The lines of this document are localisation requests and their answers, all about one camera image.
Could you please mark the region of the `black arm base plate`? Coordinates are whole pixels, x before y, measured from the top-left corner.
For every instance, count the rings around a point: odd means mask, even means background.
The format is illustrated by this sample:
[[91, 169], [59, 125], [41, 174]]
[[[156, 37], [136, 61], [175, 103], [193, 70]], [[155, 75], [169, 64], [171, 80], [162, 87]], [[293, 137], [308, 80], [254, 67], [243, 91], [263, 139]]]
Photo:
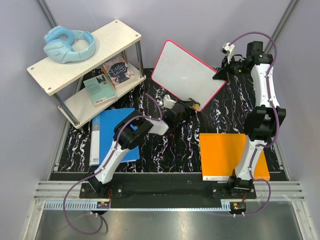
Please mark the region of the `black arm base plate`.
[[97, 193], [89, 183], [80, 187], [81, 199], [124, 199], [131, 196], [201, 196], [211, 199], [248, 200], [257, 197], [252, 188], [247, 193], [227, 191], [224, 183], [183, 181], [114, 181], [103, 185]]

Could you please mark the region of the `yellow whiteboard eraser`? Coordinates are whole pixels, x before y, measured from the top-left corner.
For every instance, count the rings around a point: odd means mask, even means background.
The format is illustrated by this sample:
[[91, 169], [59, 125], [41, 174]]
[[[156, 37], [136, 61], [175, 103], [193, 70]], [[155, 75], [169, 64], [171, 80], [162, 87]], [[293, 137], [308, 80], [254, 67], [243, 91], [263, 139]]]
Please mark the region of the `yellow whiteboard eraser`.
[[200, 103], [195, 101], [193, 98], [188, 99], [188, 104], [189, 104], [189, 107], [192, 108], [193, 110], [198, 110], [198, 108], [200, 107]]

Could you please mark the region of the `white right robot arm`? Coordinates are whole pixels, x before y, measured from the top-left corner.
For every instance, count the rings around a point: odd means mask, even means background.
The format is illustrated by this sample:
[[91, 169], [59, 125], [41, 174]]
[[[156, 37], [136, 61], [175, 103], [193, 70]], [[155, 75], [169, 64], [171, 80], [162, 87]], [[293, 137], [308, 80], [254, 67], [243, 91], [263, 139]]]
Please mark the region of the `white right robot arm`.
[[271, 54], [254, 51], [245, 59], [223, 58], [221, 68], [213, 76], [214, 80], [230, 81], [232, 75], [250, 74], [255, 91], [255, 107], [244, 122], [245, 146], [240, 162], [232, 171], [227, 182], [214, 187], [214, 198], [242, 199], [253, 194], [254, 172], [264, 148], [270, 147], [279, 133], [286, 117], [276, 98], [273, 84], [273, 61]]

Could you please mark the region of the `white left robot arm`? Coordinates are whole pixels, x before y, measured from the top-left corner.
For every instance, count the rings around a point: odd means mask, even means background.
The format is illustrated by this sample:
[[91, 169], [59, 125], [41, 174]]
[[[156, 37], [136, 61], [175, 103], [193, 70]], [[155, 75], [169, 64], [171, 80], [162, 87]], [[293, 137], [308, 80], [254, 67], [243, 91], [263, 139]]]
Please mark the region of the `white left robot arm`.
[[135, 110], [115, 126], [106, 156], [94, 173], [87, 177], [90, 192], [95, 197], [103, 198], [108, 193], [107, 184], [112, 180], [118, 165], [129, 151], [142, 143], [145, 136], [163, 136], [188, 117], [188, 110], [198, 110], [200, 107], [200, 103], [193, 98], [174, 100], [169, 94], [163, 97], [162, 105], [166, 109], [165, 113], [156, 105], [159, 118], [146, 116]]

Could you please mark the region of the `pink framed whiteboard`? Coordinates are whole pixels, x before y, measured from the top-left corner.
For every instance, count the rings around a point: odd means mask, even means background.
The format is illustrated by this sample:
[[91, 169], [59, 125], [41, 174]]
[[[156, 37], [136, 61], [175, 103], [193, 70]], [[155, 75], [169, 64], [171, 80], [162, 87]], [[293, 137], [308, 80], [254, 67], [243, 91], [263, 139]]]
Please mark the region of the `pink framed whiteboard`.
[[201, 112], [226, 84], [213, 79], [217, 71], [201, 59], [168, 39], [165, 41], [151, 79], [176, 98], [195, 100]]

